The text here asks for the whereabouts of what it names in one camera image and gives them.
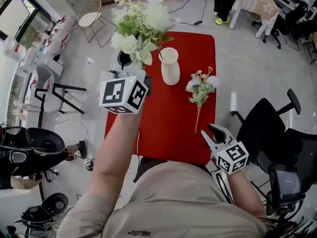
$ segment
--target black and white marker cube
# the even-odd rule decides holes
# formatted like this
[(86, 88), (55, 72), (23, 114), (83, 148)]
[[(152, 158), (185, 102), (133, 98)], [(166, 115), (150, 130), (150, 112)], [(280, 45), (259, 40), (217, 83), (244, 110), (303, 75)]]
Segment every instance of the black and white marker cube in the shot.
[(232, 174), (247, 164), (249, 153), (242, 142), (232, 144), (216, 155), (217, 165)]
[(137, 76), (101, 82), (99, 106), (115, 114), (137, 114), (148, 88)]

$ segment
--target white vase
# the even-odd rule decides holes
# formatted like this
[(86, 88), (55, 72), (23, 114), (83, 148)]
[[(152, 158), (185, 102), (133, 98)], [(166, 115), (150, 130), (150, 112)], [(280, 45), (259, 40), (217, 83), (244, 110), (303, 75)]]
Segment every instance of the white vase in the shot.
[(164, 82), (167, 85), (177, 84), (180, 77), (180, 70), (177, 62), (177, 50), (173, 48), (165, 48), (161, 50), (160, 53), (161, 55), (158, 55), (158, 58), (162, 62), (161, 71)]

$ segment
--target flower stem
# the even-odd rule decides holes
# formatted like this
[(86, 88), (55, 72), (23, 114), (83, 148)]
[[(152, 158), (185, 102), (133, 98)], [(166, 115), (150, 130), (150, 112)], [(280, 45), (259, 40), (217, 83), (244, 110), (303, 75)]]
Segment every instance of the flower stem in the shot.
[(200, 114), (200, 109), (202, 106), (197, 105), (197, 120), (196, 120), (196, 127), (195, 127), (195, 133), (197, 132), (197, 125), (198, 125), (198, 119), (199, 119), (199, 114)]
[(163, 60), (162, 54), (161, 54), (161, 52), (160, 52), (160, 49), (158, 50), (158, 52), (159, 52), (160, 58)]

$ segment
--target table leg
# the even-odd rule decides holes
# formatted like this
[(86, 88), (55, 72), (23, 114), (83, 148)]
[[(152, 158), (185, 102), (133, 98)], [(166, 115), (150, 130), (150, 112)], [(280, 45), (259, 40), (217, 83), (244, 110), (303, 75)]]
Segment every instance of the table leg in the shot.
[(234, 15), (233, 15), (233, 17), (232, 17), (232, 20), (231, 20), (230, 25), (229, 25), (229, 28), (230, 28), (231, 30), (233, 29), (234, 24), (235, 24), (236, 21), (237, 21), (237, 18), (238, 18), (238, 16), (239, 16), (240, 11), (241, 11), (241, 9), (236, 10), (235, 13), (234, 13)]
[(258, 30), (256, 37), (259, 38), (261, 37), (261, 34), (265, 31), (265, 29), (267, 28), (267, 22), (266, 21), (262, 21), (262, 26), (260, 27), (260, 29)]

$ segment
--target beige shirt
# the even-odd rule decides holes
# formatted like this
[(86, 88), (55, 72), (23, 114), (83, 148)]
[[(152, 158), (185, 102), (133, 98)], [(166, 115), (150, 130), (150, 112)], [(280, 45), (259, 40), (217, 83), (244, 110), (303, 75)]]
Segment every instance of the beige shirt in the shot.
[(63, 220), (59, 238), (262, 238), (257, 218), (226, 202), (200, 168), (159, 164), (139, 179), (130, 202), (111, 211), (100, 197), (84, 195)]

